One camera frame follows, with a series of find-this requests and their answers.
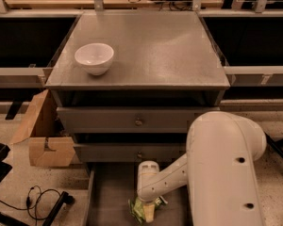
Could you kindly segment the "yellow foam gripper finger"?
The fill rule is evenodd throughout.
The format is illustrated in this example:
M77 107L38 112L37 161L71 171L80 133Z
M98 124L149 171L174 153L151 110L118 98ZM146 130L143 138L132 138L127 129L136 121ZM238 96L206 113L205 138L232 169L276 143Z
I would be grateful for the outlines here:
M155 215L155 204L153 202L145 203L143 206L143 213L145 217L145 221L147 223L151 223L154 221L154 215Z

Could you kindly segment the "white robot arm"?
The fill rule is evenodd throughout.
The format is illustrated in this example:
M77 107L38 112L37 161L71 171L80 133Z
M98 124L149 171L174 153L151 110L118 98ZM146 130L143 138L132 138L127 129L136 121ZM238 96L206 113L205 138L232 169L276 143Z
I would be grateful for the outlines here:
M266 226L254 162L267 141L254 121L222 111L199 116L187 134L186 152L166 169L144 161L138 198L149 204L185 186L193 226Z

